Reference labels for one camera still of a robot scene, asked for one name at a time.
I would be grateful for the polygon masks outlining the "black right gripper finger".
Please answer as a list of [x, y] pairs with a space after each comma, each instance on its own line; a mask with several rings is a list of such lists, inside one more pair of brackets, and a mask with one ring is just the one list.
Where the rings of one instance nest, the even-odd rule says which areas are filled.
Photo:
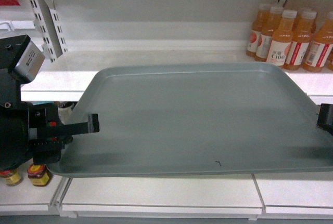
[[322, 103], [319, 109], [317, 127], [329, 132], [332, 135], [333, 128], [333, 105]]

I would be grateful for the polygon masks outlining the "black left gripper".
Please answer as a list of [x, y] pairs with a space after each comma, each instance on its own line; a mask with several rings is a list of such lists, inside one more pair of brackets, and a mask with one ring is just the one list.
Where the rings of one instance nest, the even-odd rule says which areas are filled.
[[1, 107], [1, 169], [15, 169], [30, 159], [40, 164], [60, 160], [61, 150], [72, 136], [99, 132], [98, 114], [88, 114], [84, 123], [63, 125], [66, 136], [38, 138], [37, 128], [61, 126], [53, 103], [23, 103], [22, 109]]

